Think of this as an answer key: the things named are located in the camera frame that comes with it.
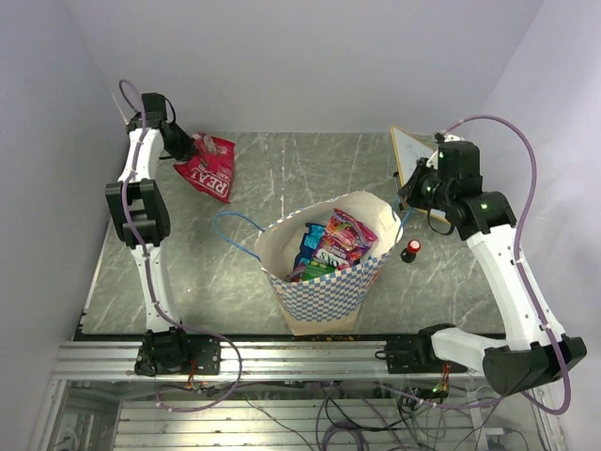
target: red chip bag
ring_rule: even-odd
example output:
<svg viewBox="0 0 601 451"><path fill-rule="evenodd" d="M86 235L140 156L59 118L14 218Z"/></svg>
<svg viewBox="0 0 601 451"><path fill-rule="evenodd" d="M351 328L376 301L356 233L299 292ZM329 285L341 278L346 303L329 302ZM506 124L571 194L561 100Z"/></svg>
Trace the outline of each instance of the red chip bag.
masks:
<svg viewBox="0 0 601 451"><path fill-rule="evenodd" d="M204 133L193 135L198 151L188 162L173 167L201 193L229 204L234 179L234 143Z"/></svg>

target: white wall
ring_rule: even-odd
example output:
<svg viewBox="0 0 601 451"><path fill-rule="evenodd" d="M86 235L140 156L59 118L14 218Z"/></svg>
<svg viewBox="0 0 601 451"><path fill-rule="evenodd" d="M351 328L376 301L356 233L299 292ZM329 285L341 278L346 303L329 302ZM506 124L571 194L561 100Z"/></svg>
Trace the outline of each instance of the white wall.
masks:
<svg viewBox="0 0 601 451"><path fill-rule="evenodd" d="M532 140L539 184L523 245L568 334L589 356L572 374L574 402L562 419L574 450L599 449L601 373L601 2L547 0L484 112L506 117ZM521 211L530 167L526 150L494 123L471 127L483 153L485 185ZM562 388L555 388L562 400Z"/></svg>
<svg viewBox="0 0 601 451"><path fill-rule="evenodd" d="M112 88L189 130L432 132L479 111L542 0L68 0Z"/></svg>
<svg viewBox="0 0 601 451"><path fill-rule="evenodd" d="M24 450L85 301L127 136L62 2L0 10L0 437Z"/></svg>

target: clipboard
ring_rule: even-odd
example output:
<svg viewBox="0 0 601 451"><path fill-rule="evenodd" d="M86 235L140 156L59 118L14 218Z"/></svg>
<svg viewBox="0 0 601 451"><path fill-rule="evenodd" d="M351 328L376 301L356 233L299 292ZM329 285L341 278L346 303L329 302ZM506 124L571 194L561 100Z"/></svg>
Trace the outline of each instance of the clipboard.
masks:
<svg viewBox="0 0 601 451"><path fill-rule="evenodd" d="M393 137L394 156L396 157L398 175L401 179L401 185L404 185L417 167L416 162L422 157L430 158L435 150L420 143L407 132L404 132L400 127L392 126L391 136ZM449 224L447 220L444 219L444 211L432 210L430 212L430 217Z"/></svg>

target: shopping bag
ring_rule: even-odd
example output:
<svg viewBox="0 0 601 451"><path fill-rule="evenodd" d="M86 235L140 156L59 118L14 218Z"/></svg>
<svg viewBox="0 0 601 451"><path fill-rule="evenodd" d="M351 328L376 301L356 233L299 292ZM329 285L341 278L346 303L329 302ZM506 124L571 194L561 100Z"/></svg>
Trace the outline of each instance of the shopping bag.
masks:
<svg viewBox="0 0 601 451"><path fill-rule="evenodd" d="M364 223L377 236L372 248L360 263L319 278L288 283L284 279L293 270L306 223L327 224L334 208L345 211ZM259 235L254 252L234 243L218 229L216 219L236 215L251 222ZM276 293L284 318L293 334L331 334L350 332L362 301L402 236L401 221L392 207L377 196L358 191L294 211L266 229L233 211L213 218L217 233L261 263Z"/></svg>

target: gray marble surface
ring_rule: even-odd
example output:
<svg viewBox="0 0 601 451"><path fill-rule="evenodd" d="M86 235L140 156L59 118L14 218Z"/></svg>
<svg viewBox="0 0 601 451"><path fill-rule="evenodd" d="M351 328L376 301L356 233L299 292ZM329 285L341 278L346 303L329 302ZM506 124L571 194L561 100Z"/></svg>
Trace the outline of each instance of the gray marble surface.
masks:
<svg viewBox="0 0 601 451"><path fill-rule="evenodd" d="M253 258L220 240L211 219L219 211L252 215L268 225L284 214L340 194L365 190L393 201L396 170L389 134L222 133L236 142L236 174L227 206L198 193L169 162L157 181L172 220L168 269L184 322L226 334L289 334L266 277ZM223 218L222 231L252 247L254 228ZM423 249L412 264L403 244ZM130 251L111 227L92 288L86 334L140 334L145 308ZM470 332L502 332L499 310L475 258L455 233L430 230L414 213L402 243L363 301L354 333L416 332L451 322Z"/></svg>

